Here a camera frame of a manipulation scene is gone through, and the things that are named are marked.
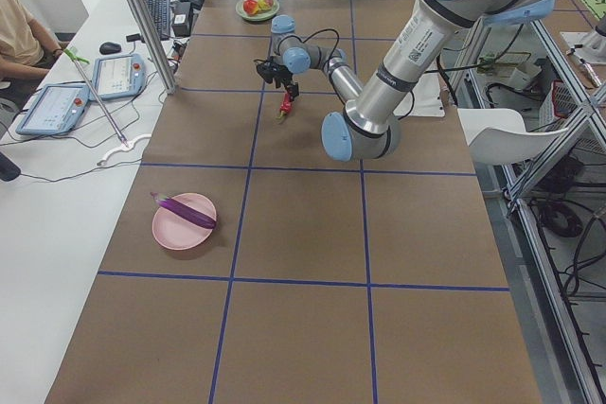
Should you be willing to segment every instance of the computer mouse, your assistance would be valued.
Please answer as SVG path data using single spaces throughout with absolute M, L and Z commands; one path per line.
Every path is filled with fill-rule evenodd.
M 107 54 L 115 54 L 116 52 L 120 52 L 122 50 L 122 46 L 118 43 L 105 42 L 101 46 L 98 47 L 98 52 L 103 55 Z

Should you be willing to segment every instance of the eggplant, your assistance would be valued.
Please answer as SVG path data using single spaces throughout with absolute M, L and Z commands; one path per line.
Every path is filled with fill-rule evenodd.
M 204 227 L 205 229 L 214 229 L 217 225 L 217 221 L 212 219 L 209 215 L 199 212 L 195 208 L 191 208 L 184 203 L 163 194 L 153 192 L 150 194 L 158 205 L 196 226 Z

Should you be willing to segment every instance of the green plate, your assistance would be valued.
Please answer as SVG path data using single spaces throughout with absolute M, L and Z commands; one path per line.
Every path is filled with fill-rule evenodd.
M 277 0 L 274 0 L 274 6 L 272 7 L 272 9 L 268 9 L 267 11 L 262 11 L 261 13 L 257 13 L 254 16 L 249 16 L 248 13 L 246 13 L 246 11 L 244 11 L 243 5 L 244 5 L 244 0 L 240 0 L 236 4 L 236 12 L 242 19 L 244 19 L 246 21 L 251 21 L 254 23 L 257 23 L 259 21 L 267 21 L 268 19 L 273 18 L 274 16 L 276 16 L 277 11 L 280 9 L 280 3 Z

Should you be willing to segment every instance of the white chair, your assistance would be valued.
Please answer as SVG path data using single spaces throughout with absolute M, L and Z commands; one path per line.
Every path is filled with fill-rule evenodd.
M 511 109 L 458 109 L 472 159 L 486 165 L 510 165 L 539 155 L 567 128 L 527 132 L 524 119 Z

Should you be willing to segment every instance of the red apple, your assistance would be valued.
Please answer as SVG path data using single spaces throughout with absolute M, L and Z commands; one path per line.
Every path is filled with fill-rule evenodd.
M 274 6 L 274 0 L 257 0 L 261 11 L 269 11 Z
M 249 16 L 254 16 L 260 11 L 257 0 L 244 0 L 242 8 Z

